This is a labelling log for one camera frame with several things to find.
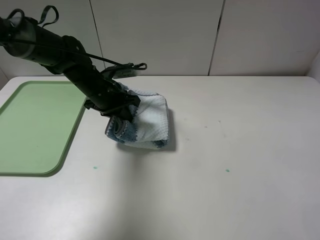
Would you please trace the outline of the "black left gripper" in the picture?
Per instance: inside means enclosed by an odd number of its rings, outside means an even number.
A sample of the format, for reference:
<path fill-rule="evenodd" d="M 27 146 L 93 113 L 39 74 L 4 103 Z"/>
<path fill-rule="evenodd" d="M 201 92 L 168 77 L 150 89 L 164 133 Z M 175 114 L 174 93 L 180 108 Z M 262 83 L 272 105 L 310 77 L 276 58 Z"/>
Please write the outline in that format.
<path fill-rule="evenodd" d="M 111 66 L 100 72 L 95 66 L 85 66 L 83 72 L 86 80 L 83 84 L 83 93 L 91 101 L 87 106 L 99 111 L 101 115 L 116 116 L 131 122 L 134 117 L 130 106 L 138 107 L 140 98 L 124 90 L 118 82 L 113 80 L 115 71 L 121 69 L 126 68 Z"/>

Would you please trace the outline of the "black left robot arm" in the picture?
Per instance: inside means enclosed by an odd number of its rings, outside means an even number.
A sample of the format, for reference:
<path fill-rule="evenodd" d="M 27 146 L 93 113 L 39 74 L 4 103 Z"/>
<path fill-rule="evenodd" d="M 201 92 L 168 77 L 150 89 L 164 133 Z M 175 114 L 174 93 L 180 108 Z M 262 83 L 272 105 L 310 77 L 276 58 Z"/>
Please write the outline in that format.
<path fill-rule="evenodd" d="M 79 40 L 59 36 L 24 15 L 14 16 L 21 12 L 15 9 L 0 20 L 0 45 L 9 55 L 37 63 L 54 75 L 64 75 L 87 97 L 87 109 L 104 117 L 133 120 L 130 108 L 138 107 L 140 99 L 114 81 L 111 72 L 98 71 Z"/>

